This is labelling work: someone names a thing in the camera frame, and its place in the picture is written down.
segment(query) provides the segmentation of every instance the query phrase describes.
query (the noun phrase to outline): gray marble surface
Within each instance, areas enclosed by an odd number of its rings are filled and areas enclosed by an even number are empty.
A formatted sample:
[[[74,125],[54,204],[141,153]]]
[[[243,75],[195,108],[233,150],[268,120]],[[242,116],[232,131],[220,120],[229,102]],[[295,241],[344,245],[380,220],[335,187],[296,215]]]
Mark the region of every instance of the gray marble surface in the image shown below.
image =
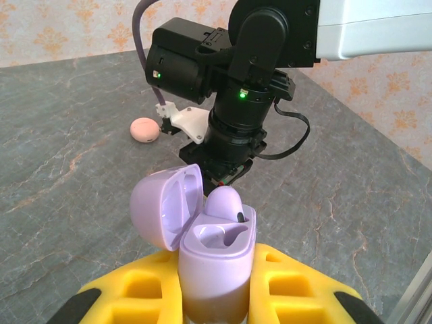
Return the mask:
[[[235,188],[257,210],[259,242],[357,289],[385,319],[431,251],[431,171],[291,74],[296,97],[281,108],[309,117],[310,138],[283,161],[256,160]],[[132,140],[155,103],[135,53],[0,70],[0,323],[44,323],[85,283],[155,251],[132,227],[130,193],[181,165],[187,142]],[[303,127],[272,111],[268,151]]]

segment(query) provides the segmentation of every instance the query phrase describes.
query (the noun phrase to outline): wallpaper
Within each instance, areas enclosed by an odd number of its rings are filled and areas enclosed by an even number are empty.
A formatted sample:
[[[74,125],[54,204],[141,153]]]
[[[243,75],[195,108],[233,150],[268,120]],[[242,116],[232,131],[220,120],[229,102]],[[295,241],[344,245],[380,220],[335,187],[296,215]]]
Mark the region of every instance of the wallpaper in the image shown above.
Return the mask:
[[[0,0],[0,67],[134,49],[138,0]],[[236,0],[162,0],[142,20],[153,29],[174,16],[227,27]],[[323,61],[303,72],[432,169],[432,54]]]

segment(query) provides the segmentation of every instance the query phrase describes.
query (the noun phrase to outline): black mount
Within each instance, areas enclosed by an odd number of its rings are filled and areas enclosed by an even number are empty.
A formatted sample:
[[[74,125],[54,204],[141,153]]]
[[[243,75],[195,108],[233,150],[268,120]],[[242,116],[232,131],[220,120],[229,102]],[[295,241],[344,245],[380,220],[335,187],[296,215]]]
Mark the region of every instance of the black mount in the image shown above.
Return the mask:
[[[204,142],[180,150],[197,163],[206,194],[231,184],[267,146],[272,104],[291,101],[295,84],[277,68],[307,68],[315,57],[319,0],[239,0],[229,31],[174,18],[156,29],[145,69],[154,87],[201,104],[216,92]],[[163,131],[175,134],[168,121]]]

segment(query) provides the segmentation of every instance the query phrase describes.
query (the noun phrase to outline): pink round object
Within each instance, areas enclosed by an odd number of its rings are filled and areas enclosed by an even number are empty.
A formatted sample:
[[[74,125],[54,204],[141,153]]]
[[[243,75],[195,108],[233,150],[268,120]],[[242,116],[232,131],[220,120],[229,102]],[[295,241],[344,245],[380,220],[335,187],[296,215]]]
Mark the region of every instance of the pink round object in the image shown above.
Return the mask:
[[[138,118],[130,125],[130,134],[141,143],[149,143],[159,136],[159,125],[150,118]]]

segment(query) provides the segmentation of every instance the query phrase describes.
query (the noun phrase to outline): screw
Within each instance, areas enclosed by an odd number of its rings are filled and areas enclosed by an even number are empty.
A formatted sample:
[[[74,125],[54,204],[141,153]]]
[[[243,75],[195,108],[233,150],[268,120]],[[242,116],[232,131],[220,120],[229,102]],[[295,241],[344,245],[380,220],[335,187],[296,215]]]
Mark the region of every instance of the screw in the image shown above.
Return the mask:
[[[310,40],[308,40],[307,42],[305,42],[303,47],[304,47],[304,49],[311,49],[312,48],[312,42]]]
[[[304,12],[307,16],[313,15],[314,9],[312,5],[308,5],[306,11]]]

